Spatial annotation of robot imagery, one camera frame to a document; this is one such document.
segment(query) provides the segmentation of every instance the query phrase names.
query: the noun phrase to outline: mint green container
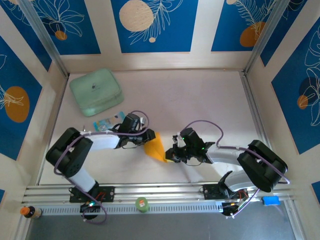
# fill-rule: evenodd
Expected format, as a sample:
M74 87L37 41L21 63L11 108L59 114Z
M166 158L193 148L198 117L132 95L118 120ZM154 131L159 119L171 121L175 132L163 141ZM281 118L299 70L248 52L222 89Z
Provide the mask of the mint green container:
M72 80L70 89L86 117L101 113L124 100L118 81L106 68Z

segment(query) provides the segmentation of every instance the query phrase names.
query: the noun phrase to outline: small bottle with orange cap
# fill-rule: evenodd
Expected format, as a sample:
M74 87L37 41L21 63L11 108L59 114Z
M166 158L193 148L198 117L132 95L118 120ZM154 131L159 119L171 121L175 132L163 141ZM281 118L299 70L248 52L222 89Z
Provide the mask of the small bottle with orange cap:
M24 206L21 208L20 214L27 219L37 219L41 216L42 210L34 206Z

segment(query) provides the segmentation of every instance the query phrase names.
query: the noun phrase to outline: white floor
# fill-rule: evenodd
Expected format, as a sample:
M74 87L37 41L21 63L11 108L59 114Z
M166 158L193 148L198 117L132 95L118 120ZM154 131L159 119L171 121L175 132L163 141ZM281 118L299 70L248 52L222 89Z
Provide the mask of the white floor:
M94 131L93 122L124 111L141 110L150 118L150 128L160 132L164 149L172 147L172 135L194 120L209 120L224 130L222 145L247 146L258 139L245 92L237 71L157 70L115 72L124 94L124 101L92 117L80 112L69 86L66 88L54 129L51 146L69 127L79 131L85 125ZM71 74L69 81L82 76ZM193 129L204 141L216 141L220 132L208 123L195 123ZM197 164L192 159L189 164ZM164 163L136 149L106 149L91 152L84 166L99 182L119 183L182 183L218 181L226 171L236 170L232 164ZM40 184L66 184L45 162Z

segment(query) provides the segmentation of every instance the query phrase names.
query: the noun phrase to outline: yellow funnel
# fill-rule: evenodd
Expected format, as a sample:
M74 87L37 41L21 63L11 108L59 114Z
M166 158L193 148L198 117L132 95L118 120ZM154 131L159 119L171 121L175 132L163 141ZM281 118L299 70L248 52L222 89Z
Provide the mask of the yellow funnel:
M165 159L166 153L159 132L155 133L155 139L152 139L151 141L147 142L145 145L143 145L143 147L145 154L147 154L148 156L157 159L161 162L168 162Z

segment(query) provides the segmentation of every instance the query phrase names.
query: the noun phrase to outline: gray floor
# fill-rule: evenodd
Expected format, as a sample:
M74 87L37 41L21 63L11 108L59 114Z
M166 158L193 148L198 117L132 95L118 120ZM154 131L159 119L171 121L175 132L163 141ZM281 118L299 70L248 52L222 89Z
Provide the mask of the gray floor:
M294 240L284 205L248 205L235 219L220 213L109 215L104 225L80 216L42 216L27 240Z

